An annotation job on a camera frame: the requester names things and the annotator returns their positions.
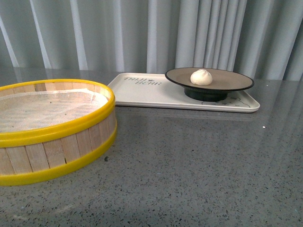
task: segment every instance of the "curtain fold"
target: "curtain fold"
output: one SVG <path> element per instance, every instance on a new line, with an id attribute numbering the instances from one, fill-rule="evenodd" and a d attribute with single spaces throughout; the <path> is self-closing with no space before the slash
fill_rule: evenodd
<path id="1" fill-rule="evenodd" d="M 302 0 L 0 0 L 0 67 L 301 80 Z"/>

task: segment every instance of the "steamer basket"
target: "steamer basket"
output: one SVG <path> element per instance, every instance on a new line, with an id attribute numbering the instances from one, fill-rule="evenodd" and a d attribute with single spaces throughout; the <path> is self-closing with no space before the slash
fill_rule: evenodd
<path id="1" fill-rule="evenodd" d="M 115 96 L 100 83 L 50 79 L 0 87 L 0 97 L 86 88 L 107 98 L 99 109 L 49 127 L 0 132 L 0 185 L 24 185 L 71 173 L 105 153 L 116 138 Z"/>

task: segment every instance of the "white tray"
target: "white tray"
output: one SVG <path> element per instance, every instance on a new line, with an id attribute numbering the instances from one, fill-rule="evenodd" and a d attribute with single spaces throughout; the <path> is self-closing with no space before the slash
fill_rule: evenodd
<path id="1" fill-rule="evenodd" d="M 234 91 L 225 100 L 203 102 L 184 94 L 184 88 L 168 81 L 164 74 L 121 73 L 108 85 L 116 105 L 195 109 L 252 113 L 260 104 L 245 91 Z"/>

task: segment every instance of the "table surface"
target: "table surface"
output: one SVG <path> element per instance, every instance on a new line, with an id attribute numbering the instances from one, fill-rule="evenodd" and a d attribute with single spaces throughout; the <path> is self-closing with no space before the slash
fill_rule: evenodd
<path id="1" fill-rule="evenodd" d="M 0 85 L 118 72 L 0 69 Z M 116 107 L 88 166 L 0 187 L 0 226 L 303 226 L 303 83 L 255 80 L 254 113 Z"/>

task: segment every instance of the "black plate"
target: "black plate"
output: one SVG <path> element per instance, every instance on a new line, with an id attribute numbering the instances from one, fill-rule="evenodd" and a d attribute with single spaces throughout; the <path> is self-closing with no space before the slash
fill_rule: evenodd
<path id="1" fill-rule="evenodd" d="M 169 70 L 165 77 L 182 87 L 184 93 L 193 99 L 217 102 L 224 100 L 229 92 L 240 91 L 254 86 L 253 79 L 239 73 L 226 70 L 203 68 L 210 72 L 213 81 L 210 85 L 196 85 L 190 82 L 190 76 L 200 68 L 179 68 Z"/>

